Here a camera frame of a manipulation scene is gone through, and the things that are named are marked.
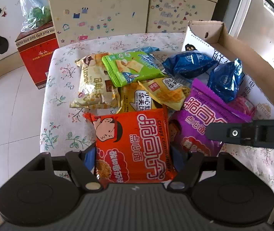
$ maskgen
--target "round black cover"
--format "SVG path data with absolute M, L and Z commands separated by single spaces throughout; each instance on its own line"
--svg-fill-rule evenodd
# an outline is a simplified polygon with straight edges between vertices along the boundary
M 194 186 L 192 200 L 210 220 L 231 225 L 267 221 L 274 207 L 272 190 L 242 171 L 224 171 L 202 180 Z
M 0 214 L 16 225 L 40 226 L 67 215 L 78 200 L 72 182 L 44 171 L 27 171 L 0 188 Z

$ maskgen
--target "tile floor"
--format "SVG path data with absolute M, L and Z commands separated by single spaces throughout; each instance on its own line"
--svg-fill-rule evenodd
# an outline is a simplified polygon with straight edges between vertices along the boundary
M 44 92 L 25 67 L 0 77 L 0 187 L 40 153 Z

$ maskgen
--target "green snack package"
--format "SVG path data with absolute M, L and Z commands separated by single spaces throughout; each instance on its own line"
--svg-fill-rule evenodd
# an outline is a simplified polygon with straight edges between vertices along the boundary
M 106 55 L 102 57 L 102 61 L 115 87 L 165 77 L 154 63 L 153 57 L 143 51 Z

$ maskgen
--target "baseboard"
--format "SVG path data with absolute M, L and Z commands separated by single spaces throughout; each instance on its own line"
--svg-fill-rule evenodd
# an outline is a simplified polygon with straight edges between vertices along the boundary
M 24 66 L 24 62 L 18 52 L 0 60 L 0 76 Z

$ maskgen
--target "table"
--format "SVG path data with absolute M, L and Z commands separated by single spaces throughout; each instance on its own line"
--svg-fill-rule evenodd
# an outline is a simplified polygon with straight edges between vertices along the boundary
M 93 125 L 83 117 L 82 109 L 70 108 L 78 94 L 81 68 L 75 60 L 99 52 L 119 53 L 143 46 L 159 47 L 156 58 L 164 61 L 181 51 L 184 33 L 148 33 L 112 36 L 83 41 L 55 50 L 50 63 L 45 90 L 41 125 L 41 152 L 63 156 L 66 152 L 85 150 L 95 140 Z M 101 110 L 99 114 L 114 114 L 116 108 Z M 229 152 L 267 183 L 274 192 L 274 149 L 224 145 Z M 274 210 L 269 222 L 274 221 Z

